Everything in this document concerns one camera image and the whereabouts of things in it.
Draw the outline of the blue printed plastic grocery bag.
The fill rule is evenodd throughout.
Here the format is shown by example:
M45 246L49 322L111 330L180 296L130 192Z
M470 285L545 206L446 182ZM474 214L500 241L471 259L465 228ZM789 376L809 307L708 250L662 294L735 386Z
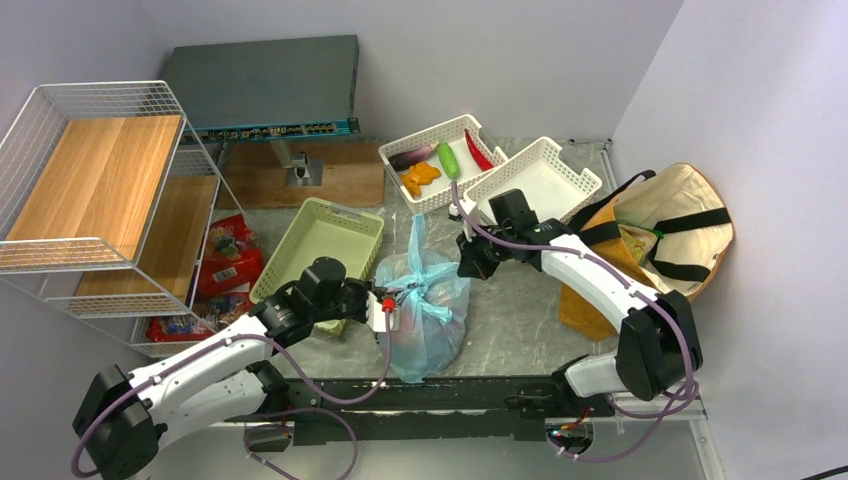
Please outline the blue printed plastic grocery bag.
M376 285L396 292L398 326L379 333L377 343L406 383L444 370L466 333L471 282L458 276L457 262L424 247L427 233L425 217L414 216L407 251L384 258L375 271Z

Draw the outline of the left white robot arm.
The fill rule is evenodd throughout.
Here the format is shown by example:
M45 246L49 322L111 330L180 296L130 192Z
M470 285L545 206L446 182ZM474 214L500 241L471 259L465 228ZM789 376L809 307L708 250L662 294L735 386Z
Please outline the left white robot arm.
M128 479L166 446L211 424L279 417L289 403L288 386L271 358L289 358L289 347L319 322L389 328L395 297L395 290L350 278L340 261L320 257L194 346L129 373L117 365L101 370L72 421L78 437L72 475Z

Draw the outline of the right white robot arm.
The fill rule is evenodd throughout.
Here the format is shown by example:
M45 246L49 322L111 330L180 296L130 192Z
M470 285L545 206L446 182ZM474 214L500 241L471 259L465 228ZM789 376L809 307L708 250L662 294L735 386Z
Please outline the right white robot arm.
M557 411L574 415L590 397L629 393L651 401L674 385L674 399L697 394L695 372L703 363L689 301L677 291L662 293L641 284L596 255L576 231L558 219L540 220L522 191L491 200L496 222L482 226L449 187L451 211L464 232L457 238L461 277L486 280L515 260L575 291L618 335L616 351L587 355L560 367L551 388Z

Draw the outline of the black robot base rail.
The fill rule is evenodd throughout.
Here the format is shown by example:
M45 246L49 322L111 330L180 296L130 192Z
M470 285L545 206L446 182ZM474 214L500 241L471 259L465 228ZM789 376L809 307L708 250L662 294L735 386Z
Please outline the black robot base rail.
M434 377L419 384L387 381L369 399L337 405L291 379L286 396L241 421L285 423L296 446L346 441L510 437L543 441L562 424L588 423L613 412L601 395L571 397L542 376Z

